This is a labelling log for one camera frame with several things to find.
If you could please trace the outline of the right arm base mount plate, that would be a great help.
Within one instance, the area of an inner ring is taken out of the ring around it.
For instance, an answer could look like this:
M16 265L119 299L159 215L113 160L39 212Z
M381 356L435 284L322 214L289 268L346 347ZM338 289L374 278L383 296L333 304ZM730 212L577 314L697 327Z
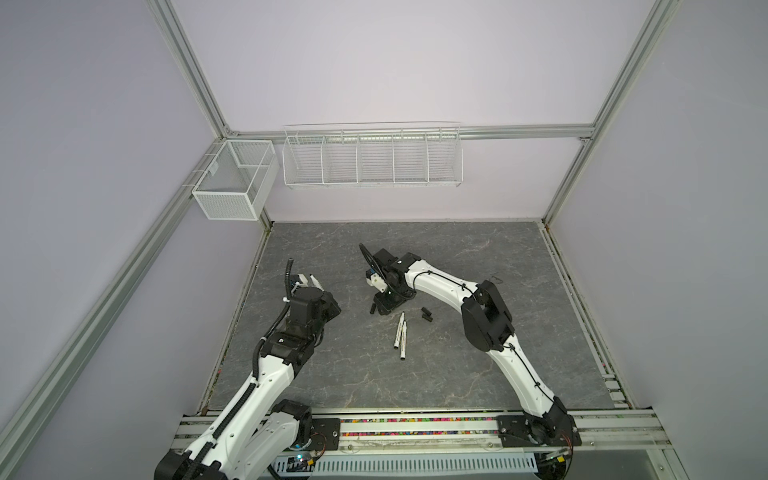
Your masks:
M498 435L504 447L576 447L582 439L571 415L560 411L534 417L523 414L496 418Z

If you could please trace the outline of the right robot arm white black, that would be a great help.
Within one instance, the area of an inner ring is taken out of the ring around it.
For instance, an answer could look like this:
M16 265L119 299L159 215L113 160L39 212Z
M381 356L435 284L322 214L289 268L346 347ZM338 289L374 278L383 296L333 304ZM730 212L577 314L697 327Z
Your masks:
M366 282L375 288L374 304L386 315L419 293L456 310L468 342L487 354L511 385L523 419L511 436L524 445L575 447L582 444L575 419L531 365L516 335L512 314L496 285L465 280L413 253L396 257L385 249L360 251L368 264Z

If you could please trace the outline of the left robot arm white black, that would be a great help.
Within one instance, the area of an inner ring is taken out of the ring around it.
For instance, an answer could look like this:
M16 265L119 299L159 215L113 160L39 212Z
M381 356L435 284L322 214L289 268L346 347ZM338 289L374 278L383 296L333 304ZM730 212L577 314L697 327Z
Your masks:
M277 456L311 443L312 409L278 398L308 363L325 324L341 309L333 295L298 286L279 319L285 322L256 347L251 375L214 422L183 452L170 451L156 479L257 479Z

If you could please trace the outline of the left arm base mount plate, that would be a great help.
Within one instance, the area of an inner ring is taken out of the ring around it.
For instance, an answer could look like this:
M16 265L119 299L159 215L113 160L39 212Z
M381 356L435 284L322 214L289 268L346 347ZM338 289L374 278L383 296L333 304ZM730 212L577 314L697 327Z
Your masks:
M341 440L341 419L313 417L299 422L297 438L288 447L294 451L336 451Z

